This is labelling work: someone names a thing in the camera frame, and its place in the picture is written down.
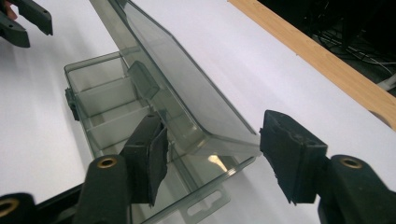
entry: transparent plastic box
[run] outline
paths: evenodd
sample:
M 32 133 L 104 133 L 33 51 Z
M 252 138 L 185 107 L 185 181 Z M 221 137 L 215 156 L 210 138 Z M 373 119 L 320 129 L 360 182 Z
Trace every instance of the transparent plastic box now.
M 119 154 L 142 118 L 156 111 L 168 128 L 168 173 L 154 207 L 133 205 L 133 222 L 174 213 L 198 222 L 230 200 L 220 183 L 260 155 L 260 137 L 177 41 L 136 5 L 92 5 L 120 48 L 65 67 L 69 102 L 92 155 Z

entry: white surface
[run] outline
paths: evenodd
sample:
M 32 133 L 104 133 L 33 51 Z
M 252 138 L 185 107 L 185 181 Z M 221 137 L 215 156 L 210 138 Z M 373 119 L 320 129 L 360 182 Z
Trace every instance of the white surface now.
M 37 3 L 51 12 L 54 36 L 19 20 L 32 47 L 0 39 L 0 195 L 28 191 L 42 202 L 79 184 L 90 157 L 64 99 L 63 67 L 117 48 L 89 2 Z M 230 3 L 136 3 L 178 39 L 257 131 L 266 109 L 289 114 L 329 145 L 328 156 L 361 158 L 396 190 L 395 132 Z M 232 201 L 203 223 L 318 223 L 315 205 L 287 203 L 264 157 L 224 188 Z

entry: wooden edge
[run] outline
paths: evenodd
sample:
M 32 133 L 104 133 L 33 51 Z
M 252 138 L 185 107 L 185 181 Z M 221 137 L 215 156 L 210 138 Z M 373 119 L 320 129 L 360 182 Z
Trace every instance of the wooden edge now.
M 311 64 L 359 104 L 396 131 L 396 98 L 338 59 L 256 0 L 229 0 L 264 30 Z

